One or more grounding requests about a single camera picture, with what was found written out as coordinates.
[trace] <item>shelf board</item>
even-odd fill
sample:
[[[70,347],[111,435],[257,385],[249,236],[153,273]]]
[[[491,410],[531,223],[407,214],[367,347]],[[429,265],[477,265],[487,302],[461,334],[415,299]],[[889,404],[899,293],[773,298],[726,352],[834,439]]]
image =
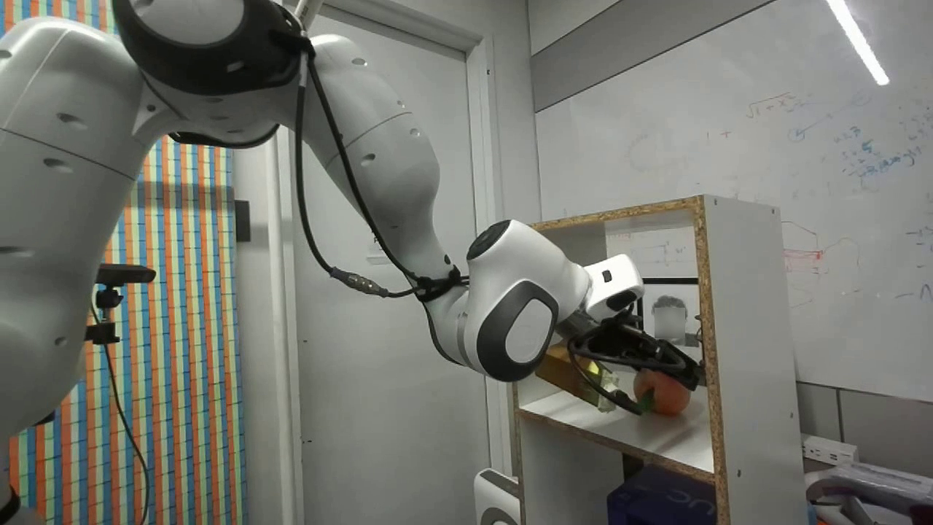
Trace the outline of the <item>shelf board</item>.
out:
[[[598,410],[596,404],[566,391],[522,401],[520,417],[557,426],[563,432],[573,432],[574,436],[606,442],[627,454],[640,454],[649,464],[659,464],[697,481],[714,484],[706,388],[694,391],[692,404],[684,417],[636,417],[621,407]]]

